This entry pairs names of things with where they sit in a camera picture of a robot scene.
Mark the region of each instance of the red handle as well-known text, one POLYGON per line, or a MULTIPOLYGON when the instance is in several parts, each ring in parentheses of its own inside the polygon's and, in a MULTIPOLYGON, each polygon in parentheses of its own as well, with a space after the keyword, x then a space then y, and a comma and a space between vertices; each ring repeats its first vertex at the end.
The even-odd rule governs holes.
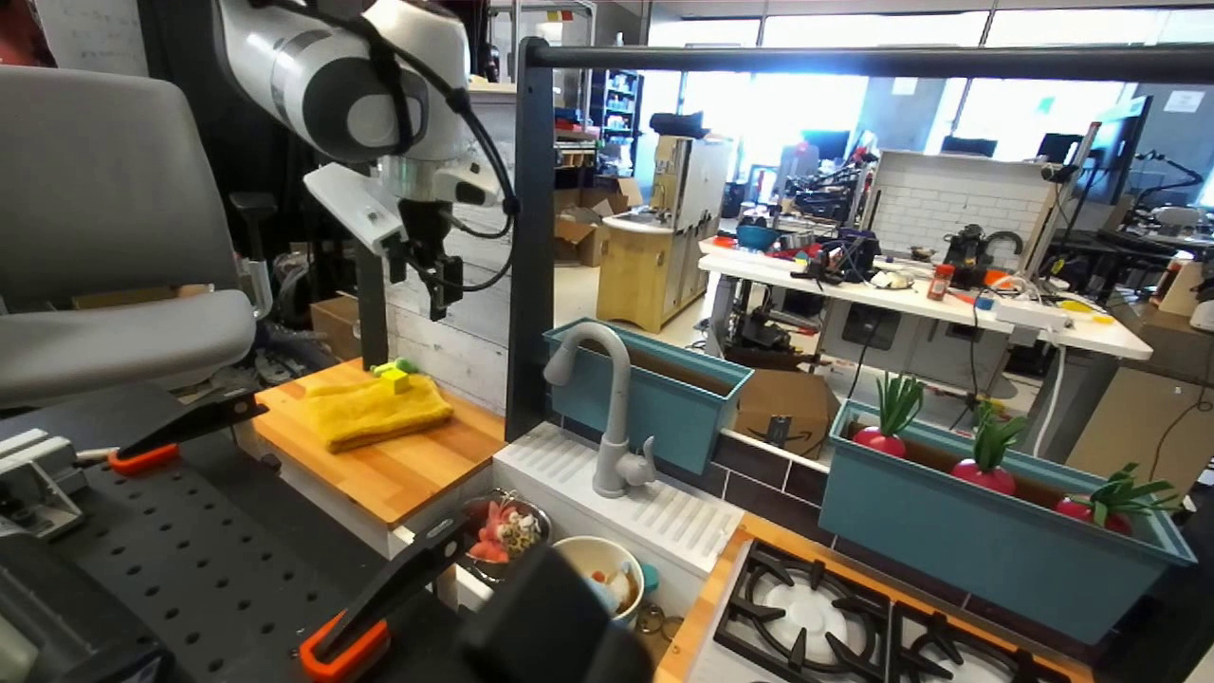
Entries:
POLYGON ((352 683, 361 680, 389 644, 388 620, 371 622, 356 640, 347 640, 342 651, 321 658, 317 644, 332 633, 342 614, 321 622, 316 633, 301 640, 301 668, 311 683, 352 683))
POLYGON ((146 470, 170 468, 178 456, 183 456, 183 449, 170 439, 170 444, 158 444, 153 451, 108 456, 107 463, 120 477, 140 477, 146 470))

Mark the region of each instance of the gray planter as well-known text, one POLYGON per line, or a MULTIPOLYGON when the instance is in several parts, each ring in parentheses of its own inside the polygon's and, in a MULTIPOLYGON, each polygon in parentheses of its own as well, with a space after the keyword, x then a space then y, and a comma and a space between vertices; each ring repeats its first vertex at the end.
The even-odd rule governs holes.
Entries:
MULTIPOLYGON (((556 325, 547 334, 550 351, 576 325, 556 325)), ((655 339, 632 334, 626 325, 609 325, 632 356, 631 375, 631 444, 639 451, 643 435, 653 435, 653 456, 685 474, 703 474, 717 432, 731 425, 734 397, 756 375, 744 365, 703 356, 679 345, 663 345, 655 339)), ((562 387, 550 387, 555 412, 607 430, 607 389, 609 389, 609 360, 585 345, 576 348, 574 375, 562 387)))
MULTIPOLYGON (((847 430, 875 422, 872 407, 841 407, 830 425, 830 477, 823 526, 872 554, 901 563, 986 602, 1049 626, 1081 644, 1106 630, 1173 565, 1196 565, 1174 522, 1162 513, 1131 520, 1116 536, 1066 520, 1042 506, 986 494, 913 460, 858 449, 847 430)), ((972 456, 972 439, 940 430, 905 430, 910 444, 943 456, 972 456)), ((1105 477, 1045 460, 1009 456, 1005 470, 1042 494, 1092 494, 1105 477)))

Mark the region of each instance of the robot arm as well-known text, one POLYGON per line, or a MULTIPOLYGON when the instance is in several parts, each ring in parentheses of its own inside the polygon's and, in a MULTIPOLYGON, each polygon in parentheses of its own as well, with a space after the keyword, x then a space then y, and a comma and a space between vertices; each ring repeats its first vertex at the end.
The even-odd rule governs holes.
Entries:
POLYGON ((402 217, 406 234, 395 219, 369 230, 332 212, 371 254, 408 262, 441 320, 462 296, 462 262, 442 254, 450 200, 502 192, 446 98, 471 79, 462 21, 430 0, 375 0, 356 21, 283 0, 212 9, 228 77, 303 145, 369 174, 361 192, 402 217))

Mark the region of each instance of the gray chair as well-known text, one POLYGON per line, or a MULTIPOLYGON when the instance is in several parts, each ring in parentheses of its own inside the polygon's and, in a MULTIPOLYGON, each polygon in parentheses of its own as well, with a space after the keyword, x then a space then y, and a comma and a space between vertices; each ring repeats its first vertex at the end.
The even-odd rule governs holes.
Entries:
POLYGON ((241 360, 222 200, 178 86, 0 67, 0 407, 156 382, 241 360), (86 293, 212 286, 196 296, 63 307, 86 293))

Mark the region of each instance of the gray faucet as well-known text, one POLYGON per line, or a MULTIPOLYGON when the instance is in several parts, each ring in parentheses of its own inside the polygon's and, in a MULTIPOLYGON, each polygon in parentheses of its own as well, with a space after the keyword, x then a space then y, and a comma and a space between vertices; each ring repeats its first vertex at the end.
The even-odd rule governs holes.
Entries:
POLYGON ((639 489, 655 477, 653 470, 653 435, 643 439, 643 456, 631 451, 631 348, 620 339, 604 325, 604 322, 576 322, 562 348, 547 360, 543 381, 562 387, 570 382, 576 345, 593 339, 607 348, 609 356, 609 397, 607 397, 607 430, 599 439, 599 460, 596 460, 596 494, 599 498, 620 498, 626 489, 639 489))

